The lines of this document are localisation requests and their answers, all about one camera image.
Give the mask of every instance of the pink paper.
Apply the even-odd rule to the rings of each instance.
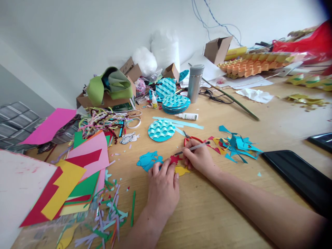
[[[84,175],[81,178],[81,181],[82,181],[82,180],[88,178],[89,176],[92,176],[96,172],[103,170],[99,174],[98,189],[99,189],[99,186],[101,185],[101,182],[104,187],[105,168],[108,167],[108,165],[110,164],[108,161],[107,141],[106,141],[106,137],[105,137],[104,133],[100,132],[95,137],[82,143],[80,146],[78,146],[75,149],[73,149],[72,151],[70,151],[69,156],[68,156],[68,158],[73,158],[73,157],[89,154],[89,153],[99,150],[99,149],[101,149],[99,160],[85,166],[84,168],[86,169],[86,172],[84,173]]]
[[[44,144],[76,115],[76,110],[57,108],[26,140],[20,144]]]

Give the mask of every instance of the gray thermos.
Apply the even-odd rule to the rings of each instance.
[[[194,65],[190,67],[188,98],[191,103],[196,103],[200,91],[201,79],[204,71],[204,65]]]

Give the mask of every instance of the right hand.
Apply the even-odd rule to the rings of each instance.
[[[189,150],[189,148],[199,144],[200,142],[195,139],[190,139],[187,142],[186,146],[182,149],[184,164],[188,166],[188,169],[192,169],[194,167],[205,176],[212,172],[218,171],[219,168],[214,164],[207,146],[203,146],[193,151]]]

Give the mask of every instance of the crumpled white paper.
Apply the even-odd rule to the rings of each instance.
[[[236,91],[236,93],[264,104],[268,103],[273,98],[273,95],[270,95],[268,92],[263,92],[261,90],[254,90],[250,88]]]

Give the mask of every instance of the red plastic bag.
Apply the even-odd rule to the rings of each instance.
[[[328,21],[322,23],[314,33],[305,39],[295,42],[273,41],[273,52],[307,52],[314,59],[304,64],[315,64],[332,59],[332,31]]]

